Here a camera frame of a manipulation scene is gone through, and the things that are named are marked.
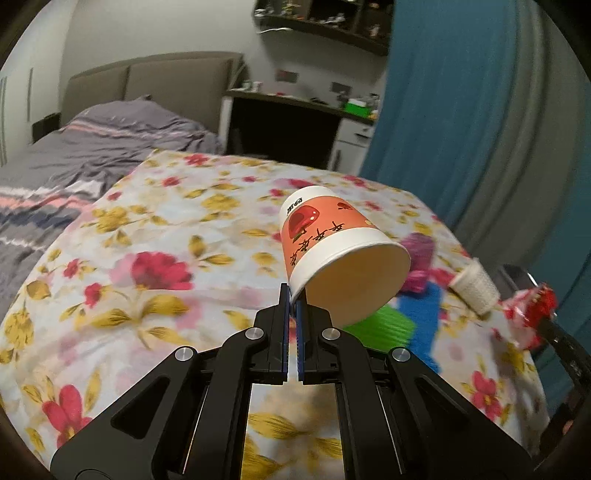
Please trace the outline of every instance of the floral tablecloth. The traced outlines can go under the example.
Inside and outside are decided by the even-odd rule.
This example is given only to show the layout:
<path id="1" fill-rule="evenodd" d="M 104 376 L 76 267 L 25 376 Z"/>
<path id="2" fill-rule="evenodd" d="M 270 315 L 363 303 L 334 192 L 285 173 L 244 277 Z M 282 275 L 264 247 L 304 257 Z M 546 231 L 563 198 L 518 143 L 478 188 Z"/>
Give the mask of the floral tablecloth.
<path id="1" fill-rule="evenodd" d="M 45 465 L 177 346 L 220 346 L 277 302 L 277 214 L 310 184 L 333 189 L 394 239 L 431 235 L 439 285 L 469 260 L 409 192 L 273 161 L 155 151 L 56 240 L 3 321 L 0 401 Z M 535 449 L 544 394 L 500 308 L 479 318 L 446 291 L 439 322 L 431 354 L 441 376 Z M 245 480 L 344 477 L 334 389 L 299 384 L 295 350 L 289 382 L 253 388 Z"/>

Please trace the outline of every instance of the blue curtain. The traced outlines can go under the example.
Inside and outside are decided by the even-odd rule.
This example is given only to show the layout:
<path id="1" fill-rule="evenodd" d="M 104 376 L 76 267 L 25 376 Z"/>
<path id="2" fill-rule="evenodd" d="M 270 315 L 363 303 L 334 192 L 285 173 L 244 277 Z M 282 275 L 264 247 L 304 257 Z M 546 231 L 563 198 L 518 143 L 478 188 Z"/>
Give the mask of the blue curtain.
<path id="1" fill-rule="evenodd" d="M 591 82 L 585 84 L 585 122 L 573 187 L 557 223 L 531 272 L 546 281 L 560 302 L 558 323 L 591 352 Z M 551 411 L 564 401 L 570 378 L 552 349 L 536 366 Z"/>
<path id="2" fill-rule="evenodd" d="M 361 176 L 417 195 L 449 227 L 504 120 L 516 0 L 398 0 L 388 81 Z"/>

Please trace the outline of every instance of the wall outlet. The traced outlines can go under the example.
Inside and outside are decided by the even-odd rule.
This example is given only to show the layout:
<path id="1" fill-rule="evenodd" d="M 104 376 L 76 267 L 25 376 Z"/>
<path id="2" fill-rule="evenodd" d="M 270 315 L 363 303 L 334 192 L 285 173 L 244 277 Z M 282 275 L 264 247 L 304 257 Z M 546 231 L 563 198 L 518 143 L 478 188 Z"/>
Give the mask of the wall outlet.
<path id="1" fill-rule="evenodd" d="M 334 93 L 344 92 L 345 95 L 351 96 L 351 87 L 349 85 L 343 85 L 342 83 L 332 82 L 330 85 L 330 91 Z"/>
<path id="2" fill-rule="evenodd" d="M 275 81 L 276 82 L 296 83 L 298 77 L 299 77 L 299 73 L 297 73 L 297 72 L 289 72 L 288 70 L 276 70 L 275 71 Z"/>

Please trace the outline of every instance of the orange paper cup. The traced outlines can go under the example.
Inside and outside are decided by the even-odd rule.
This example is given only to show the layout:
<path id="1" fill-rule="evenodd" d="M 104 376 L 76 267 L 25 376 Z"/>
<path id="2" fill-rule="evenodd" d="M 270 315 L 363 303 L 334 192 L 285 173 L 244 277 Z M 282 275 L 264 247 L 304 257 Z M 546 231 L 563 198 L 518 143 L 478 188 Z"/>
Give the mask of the orange paper cup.
<path id="1" fill-rule="evenodd" d="M 279 215 L 292 302 L 305 287 L 308 303 L 344 327 L 367 318 L 402 287 L 410 269 L 406 249 L 330 189 L 294 192 Z"/>

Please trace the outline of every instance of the desk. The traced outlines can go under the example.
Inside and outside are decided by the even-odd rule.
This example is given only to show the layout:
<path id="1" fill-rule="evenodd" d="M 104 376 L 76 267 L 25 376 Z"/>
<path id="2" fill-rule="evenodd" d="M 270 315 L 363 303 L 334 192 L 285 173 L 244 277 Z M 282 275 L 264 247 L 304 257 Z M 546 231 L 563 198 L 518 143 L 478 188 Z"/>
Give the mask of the desk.
<path id="1" fill-rule="evenodd" d="M 374 122 L 306 100 L 229 90 L 218 131 L 227 154 L 357 175 Z"/>

